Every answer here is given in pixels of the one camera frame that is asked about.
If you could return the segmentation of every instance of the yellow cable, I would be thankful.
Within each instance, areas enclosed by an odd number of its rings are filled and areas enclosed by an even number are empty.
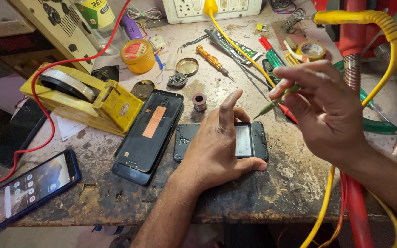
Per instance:
[[[396,238],[394,239],[394,244],[393,244],[392,248],[397,248],[397,219],[396,219],[396,216],[394,216],[391,209],[385,203],[383,203],[375,194],[373,194],[370,190],[369,190],[369,192],[379,202],[379,204],[381,204],[381,206],[383,206],[384,210],[389,215],[390,220],[393,223],[394,233],[396,234]]]
[[[243,54],[243,56],[246,57],[247,60],[249,60],[253,65],[255,65],[255,67],[266,77],[267,81],[272,85],[272,87],[275,87],[275,84],[273,83],[272,79],[270,79],[270,77],[268,76],[268,74],[263,70],[263,68],[261,68],[253,59],[251,59],[251,57],[248,54],[245,54],[243,52],[243,50],[241,50],[237,45],[235,45],[234,42],[232,42],[232,40],[223,32],[223,30],[221,30],[220,26],[217,24],[217,22],[214,19],[214,16],[212,15],[213,12],[212,10],[209,10],[209,16],[212,19],[212,22],[214,23],[214,25],[217,27],[218,31],[220,31],[220,33],[224,36],[224,38],[231,43],[231,45],[237,49],[237,51],[239,51],[241,54]]]
[[[332,190],[332,184],[334,181],[335,169],[336,169],[335,166],[330,166],[330,173],[329,173],[329,178],[327,179],[327,187],[326,187],[326,193],[324,194],[323,206],[321,207],[321,211],[319,212],[315,226],[313,227],[309,236],[307,236],[304,243],[300,246],[300,248],[306,248],[307,246],[310,245],[319,227],[321,226],[321,223],[323,222],[324,215],[326,214],[327,206],[329,204],[330,192]]]
[[[394,69],[396,68],[396,63],[397,63],[397,39],[390,42],[390,48],[391,48],[391,57],[390,57],[389,68],[387,69],[386,73],[384,74],[383,78],[378,83],[378,85],[376,85],[376,87],[370,92],[370,94],[368,94],[366,99],[363,101],[363,107],[367,106],[367,104],[382,89],[382,87],[387,83],[387,81],[394,73]]]

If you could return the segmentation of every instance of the metal spring hose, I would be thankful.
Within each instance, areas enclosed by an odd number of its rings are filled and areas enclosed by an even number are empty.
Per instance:
[[[344,80],[350,88],[360,93],[361,88],[361,54],[344,56]]]

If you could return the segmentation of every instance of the glue tube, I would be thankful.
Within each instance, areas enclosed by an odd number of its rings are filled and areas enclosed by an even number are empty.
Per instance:
[[[229,42],[228,40],[225,39],[225,37],[216,29],[214,30],[207,30],[205,29],[205,33],[209,35],[209,39],[211,40],[212,43],[216,44],[219,46],[223,51],[228,54],[231,58],[234,57],[236,60],[238,60],[241,64],[246,64],[249,65],[251,62],[246,59],[245,56],[243,56],[237,49],[235,49]],[[260,53],[256,52],[247,46],[240,44],[238,42],[235,42],[235,45],[237,45],[245,54],[248,54],[249,57],[251,57],[252,60],[256,60],[258,57],[260,57]]]

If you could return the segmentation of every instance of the battery label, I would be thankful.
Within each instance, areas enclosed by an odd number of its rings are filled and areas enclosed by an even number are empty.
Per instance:
[[[87,0],[75,3],[82,17],[92,29],[100,29],[114,21],[114,13],[107,0]]]
[[[249,126],[235,126],[236,156],[252,156]]]

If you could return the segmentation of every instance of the gold screwdriver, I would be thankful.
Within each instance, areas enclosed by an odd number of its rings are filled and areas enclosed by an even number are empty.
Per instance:
[[[198,45],[196,47],[196,52],[201,54],[203,57],[205,57],[205,59],[207,61],[209,61],[209,63],[211,63],[211,65],[213,65],[215,68],[217,68],[218,70],[221,70],[221,72],[225,75],[228,76],[230,79],[232,79],[232,81],[235,82],[235,80],[229,75],[228,70],[223,68],[223,65],[220,64],[220,62],[218,62],[217,58],[212,56],[211,54],[208,54],[205,50],[203,50],[203,47]]]

